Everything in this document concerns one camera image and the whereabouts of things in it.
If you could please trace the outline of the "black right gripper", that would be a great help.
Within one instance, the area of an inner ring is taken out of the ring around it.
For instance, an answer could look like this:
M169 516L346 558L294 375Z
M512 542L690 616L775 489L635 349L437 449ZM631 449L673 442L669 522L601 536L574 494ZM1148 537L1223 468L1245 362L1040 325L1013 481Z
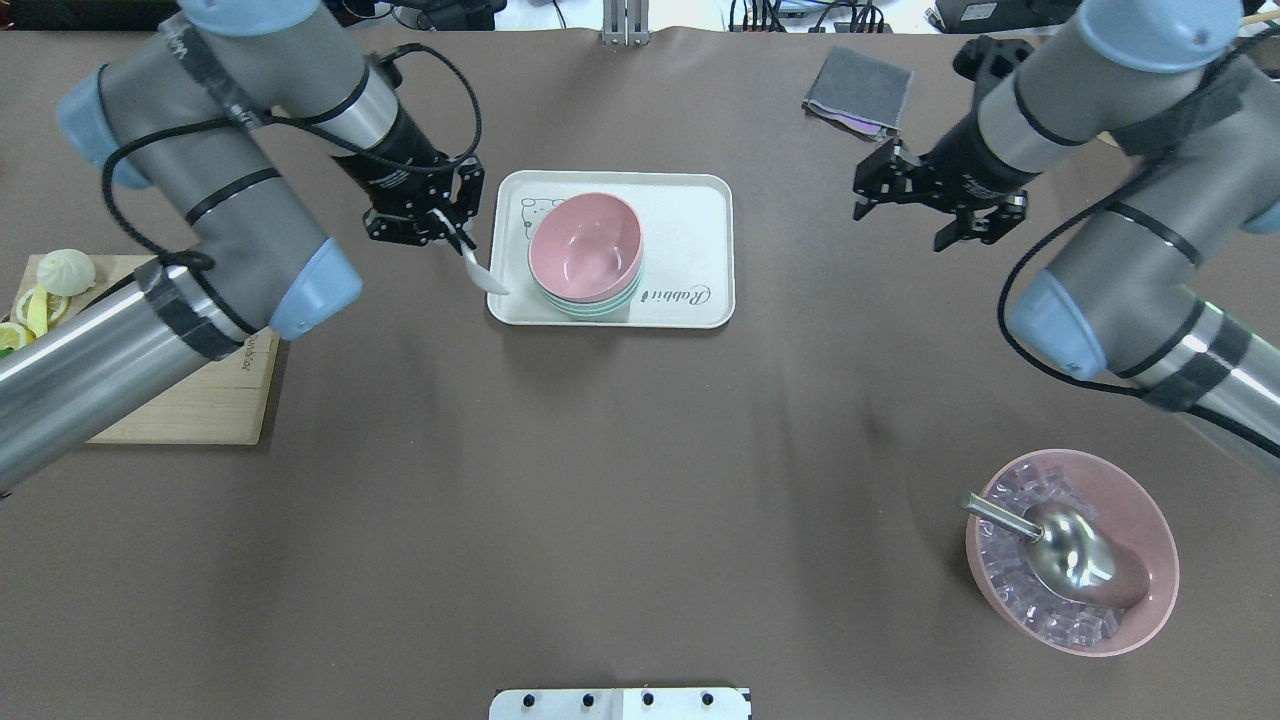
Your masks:
M955 211L934 234L936 252L974 240L992 245L1027 218L1028 196L1014 193L1028 183L1030 173L997 158L978 129L951 129L922 158L904 141L887 140L855 169L852 219L860 222L886 202L924 202ZM983 217L970 211L987 208L991 213Z

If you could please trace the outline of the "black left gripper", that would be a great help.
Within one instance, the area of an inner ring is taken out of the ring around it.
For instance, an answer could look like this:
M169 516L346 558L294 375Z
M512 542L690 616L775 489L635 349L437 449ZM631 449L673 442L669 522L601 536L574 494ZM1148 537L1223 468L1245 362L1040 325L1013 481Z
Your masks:
M484 178L479 160L463 160L457 168L429 165L422 172L393 168L369 152L355 156L355 181L371 204L364 214L364 227L379 242L415 247L444 243L445 222L429 211L440 209L451 227L451 246L456 251L474 251L476 243L468 234L468 223L479 211Z

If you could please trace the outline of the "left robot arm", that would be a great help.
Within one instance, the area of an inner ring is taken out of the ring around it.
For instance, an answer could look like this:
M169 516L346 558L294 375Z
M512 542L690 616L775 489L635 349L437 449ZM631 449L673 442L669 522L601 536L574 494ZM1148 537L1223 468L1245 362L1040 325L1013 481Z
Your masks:
M474 149L436 150L397 96L406 44L365 53L320 1L183 1L58 106L108 211L150 259L3 360L3 493L261 329L296 340L362 281L253 140L324 142L367 195L367 234L449 245L480 290Z

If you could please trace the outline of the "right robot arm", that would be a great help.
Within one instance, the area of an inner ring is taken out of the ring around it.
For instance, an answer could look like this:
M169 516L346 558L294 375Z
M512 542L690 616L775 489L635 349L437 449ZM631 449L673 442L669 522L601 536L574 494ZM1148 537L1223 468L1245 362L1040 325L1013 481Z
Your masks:
M945 250L1021 223L1027 186L1100 135L1135 173L1062 224L1060 254L998 297L1033 366L1207 421L1277 455L1277 350L1188 287L1239 232L1277 232L1277 85L1239 42L1239 1L1084 1L1042 46L980 36L954 69L972 110L927 154L881 146L856 169L855 218L922 204Z

